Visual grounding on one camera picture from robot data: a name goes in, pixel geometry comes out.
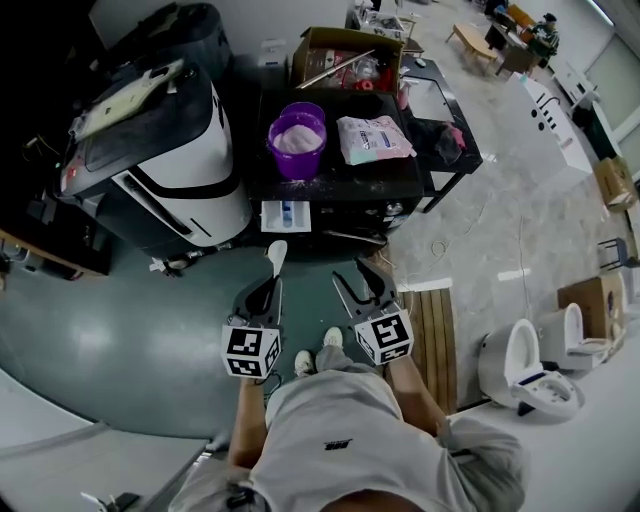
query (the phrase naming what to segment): black logo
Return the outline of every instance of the black logo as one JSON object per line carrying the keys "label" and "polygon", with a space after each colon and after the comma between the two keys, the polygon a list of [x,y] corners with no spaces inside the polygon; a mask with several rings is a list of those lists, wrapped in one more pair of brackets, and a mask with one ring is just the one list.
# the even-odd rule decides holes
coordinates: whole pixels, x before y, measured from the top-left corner
{"label": "black logo", "polygon": [[331,450],[344,450],[349,443],[353,441],[353,439],[345,439],[344,441],[331,441],[329,443],[324,443],[324,449],[326,451]]}
{"label": "black logo", "polygon": [[227,354],[239,356],[257,356],[260,353],[262,331],[234,329],[231,331]]}
{"label": "black logo", "polygon": [[364,336],[360,333],[357,333],[358,343],[364,349],[364,351],[369,354],[369,357],[373,359],[373,349],[371,345],[367,343],[367,340],[364,339]]}
{"label": "black logo", "polygon": [[267,359],[266,359],[267,371],[271,370],[271,367],[273,366],[273,363],[276,362],[276,359],[278,358],[279,354],[280,354],[280,343],[279,343],[279,338],[276,336],[276,339],[273,341],[273,345],[271,345],[269,352],[267,352]]}
{"label": "black logo", "polygon": [[409,339],[407,330],[402,324],[402,317],[399,314],[372,322],[371,327],[373,327],[373,333],[380,348],[397,345]]}
{"label": "black logo", "polygon": [[234,375],[241,377],[262,377],[258,361],[246,361],[244,359],[227,359],[229,368]]}
{"label": "black logo", "polygon": [[406,356],[409,353],[409,344],[402,347],[392,348],[380,354],[380,361],[388,363],[392,359],[398,359],[399,357]]}

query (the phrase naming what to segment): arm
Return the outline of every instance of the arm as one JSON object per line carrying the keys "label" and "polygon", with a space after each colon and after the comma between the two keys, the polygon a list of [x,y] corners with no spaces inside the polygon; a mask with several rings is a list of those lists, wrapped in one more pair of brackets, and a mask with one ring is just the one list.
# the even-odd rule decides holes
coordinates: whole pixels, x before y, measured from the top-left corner
{"label": "arm", "polygon": [[438,435],[447,417],[422,382],[413,359],[395,359],[388,364],[388,370],[404,421],[433,437]]}
{"label": "arm", "polygon": [[262,386],[253,379],[242,379],[236,423],[229,446],[229,462],[234,466],[252,469],[262,455],[266,439]]}

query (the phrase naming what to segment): metal rod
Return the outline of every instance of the metal rod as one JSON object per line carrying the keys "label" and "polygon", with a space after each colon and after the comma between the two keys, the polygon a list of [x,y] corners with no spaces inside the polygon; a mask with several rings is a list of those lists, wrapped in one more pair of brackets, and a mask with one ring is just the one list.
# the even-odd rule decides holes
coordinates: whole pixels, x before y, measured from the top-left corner
{"label": "metal rod", "polygon": [[375,52],[375,50],[369,50],[368,52],[364,52],[364,53],[361,53],[360,55],[356,55],[355,57],[351,57],[350,59],[347,59],[344,62],[341,62],[337,66],[333,66],[332,68],[329,68],[326,71],[323,71],[319,75],[316,75],[313,78],[310,78],[306,82],[302,82],[300,85],[296,86],[296,89],[306,89],[310,85],[315,84],[316,82],[322,80],[323,78],[326,78],[328,76],[333,75],[339,69],[342,69],[342,68],[348,66],[349,64],[353,64],[354,62],[359,61],[363,57],[366,57],[367,55],[369,55],[369,54],[371,54],[373,52]]}

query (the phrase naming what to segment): white cube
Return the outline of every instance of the white cube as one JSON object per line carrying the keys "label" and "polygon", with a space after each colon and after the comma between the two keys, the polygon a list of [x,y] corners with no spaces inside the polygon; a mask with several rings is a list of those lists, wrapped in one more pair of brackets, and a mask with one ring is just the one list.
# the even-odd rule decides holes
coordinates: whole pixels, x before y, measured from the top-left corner
{"label": "white cube", "polygon": [[353,328],[356,341],[376,365],[408,356],[413,349],[413,329],[406,309]]}
{"label": "white cube", "polygon": [[282,352],[280,331],[257,327],[222,328],[222,360],[234,377],[266,379]]}

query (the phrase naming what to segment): cardboard box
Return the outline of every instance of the cardboard box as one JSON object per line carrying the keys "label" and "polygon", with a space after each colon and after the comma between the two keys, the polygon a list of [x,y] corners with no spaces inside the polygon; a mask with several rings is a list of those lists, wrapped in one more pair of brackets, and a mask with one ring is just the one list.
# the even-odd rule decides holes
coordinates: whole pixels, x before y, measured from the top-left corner
{"label": "cardboard box", "polygon": [[605,158],[596,164],[594,173],[602,200],[610,211],[621,213],[638,201],[638,193],[624,158]]}
{"label": "cardboard box", "polygon": [[558,290],[560,308],[566,308],[572,302],[580,306],[585,338],[613,341],[624,329],[620,278],[619,272],[614,272]]}
{"label": "cardboard box", "polygon": [[293,87],[318,74],[313,69],[307,68],[309,52],[312,49],[352,51],[360,54],[375,48],[386,54],[389,59],[392,92],[398,90],[398,73],[402,60],[402,43],[400,41],[358,30],[329,27],[310,27],[303,32],[301,37],[303,38],[302,42],[293,54],[291,70],[291,85]]}

